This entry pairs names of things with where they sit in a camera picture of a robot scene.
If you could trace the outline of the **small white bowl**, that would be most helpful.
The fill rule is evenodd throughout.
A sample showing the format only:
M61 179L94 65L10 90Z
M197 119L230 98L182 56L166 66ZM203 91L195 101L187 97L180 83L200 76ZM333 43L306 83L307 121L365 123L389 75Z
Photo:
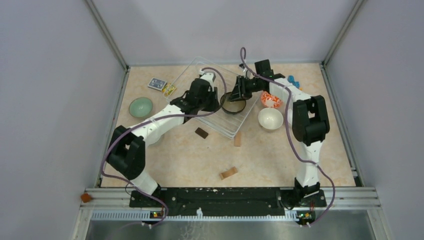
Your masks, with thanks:
M284 112L288 125L291 127L293 124L293 110L288 108L287 111Z

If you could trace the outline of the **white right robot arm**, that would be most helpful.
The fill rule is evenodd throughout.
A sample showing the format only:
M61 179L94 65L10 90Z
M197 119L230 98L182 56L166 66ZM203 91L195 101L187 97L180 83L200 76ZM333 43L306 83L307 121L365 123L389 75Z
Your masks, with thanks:
M266 91L285 103L287 137L294 137L301 147L294 153L301 167L294 180L293 200L299 206L307 206L320 190L320 150L330 131L325 98L303 92L293 76L274 73L267 59L254 65L256 72L252 78L246 74L236 77L228 100L248 100L253 93Z

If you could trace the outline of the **beige flower pattern bowl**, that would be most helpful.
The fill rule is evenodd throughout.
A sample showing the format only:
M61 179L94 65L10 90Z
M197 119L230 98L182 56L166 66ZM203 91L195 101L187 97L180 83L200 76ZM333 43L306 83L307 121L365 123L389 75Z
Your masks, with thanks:
M279 129L284 123L283 114L275 108L263 108L257 116L259 125L268 132Z

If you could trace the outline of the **large white bowl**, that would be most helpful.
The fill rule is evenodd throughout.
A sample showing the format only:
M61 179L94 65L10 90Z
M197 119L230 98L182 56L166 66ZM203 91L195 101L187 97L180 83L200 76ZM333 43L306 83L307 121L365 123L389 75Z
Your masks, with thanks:
M161 135L160 136L149 135L145 139L145 145L146 145L146 147L149 147L151 145L158 144L162 140L162 138L163 137Z

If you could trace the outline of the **light green celadon bowl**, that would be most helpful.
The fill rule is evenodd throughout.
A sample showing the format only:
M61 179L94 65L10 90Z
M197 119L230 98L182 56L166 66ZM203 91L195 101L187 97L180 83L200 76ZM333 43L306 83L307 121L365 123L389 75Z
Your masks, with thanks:
M134 99L128 108L129 114L134 118L145 118L153 110L153 102L147 97Z

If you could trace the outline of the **dark teal bowl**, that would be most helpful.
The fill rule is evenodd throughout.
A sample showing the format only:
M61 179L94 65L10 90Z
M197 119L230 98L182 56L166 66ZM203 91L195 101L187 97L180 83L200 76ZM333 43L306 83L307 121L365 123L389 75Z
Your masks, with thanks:
M240 101L229 101L229 96L231 95L230 92L227 92L223 94L220 98L220 104L222 105L222 110L229 115L236 115L241 113L246 105L246 100L240 100Z

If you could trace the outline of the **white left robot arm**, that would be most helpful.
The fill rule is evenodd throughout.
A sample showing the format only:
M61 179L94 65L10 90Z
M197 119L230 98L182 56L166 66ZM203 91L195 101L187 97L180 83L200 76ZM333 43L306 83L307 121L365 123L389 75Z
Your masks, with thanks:
M218 89L211 72L195 78L190 88L173 99L161 111L138 125L118 126L112 135L105 161L142 191L141 200L149 207L160 202L159 184L146 170L147 147L171 129L192 118L205 117L220 108Z

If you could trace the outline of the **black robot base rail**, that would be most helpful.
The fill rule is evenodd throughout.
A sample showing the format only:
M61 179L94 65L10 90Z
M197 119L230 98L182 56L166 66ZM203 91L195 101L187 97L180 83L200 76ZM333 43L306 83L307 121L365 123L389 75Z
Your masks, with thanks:
M194 216L201 210L206 217L283 216L294 208L325 208L324 192L299 198L292 188L280 187L169 187L153 197L131 192L129 207L158 208L167 216Z

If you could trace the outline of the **white orange pattern bowl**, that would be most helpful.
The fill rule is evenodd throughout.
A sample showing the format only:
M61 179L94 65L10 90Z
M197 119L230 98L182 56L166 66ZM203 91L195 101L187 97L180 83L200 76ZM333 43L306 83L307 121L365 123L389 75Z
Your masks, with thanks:
M267 91L263 91L261 93L260 100L262 105L266 108L278 109L283 104L283 101L281 99L270 94Z

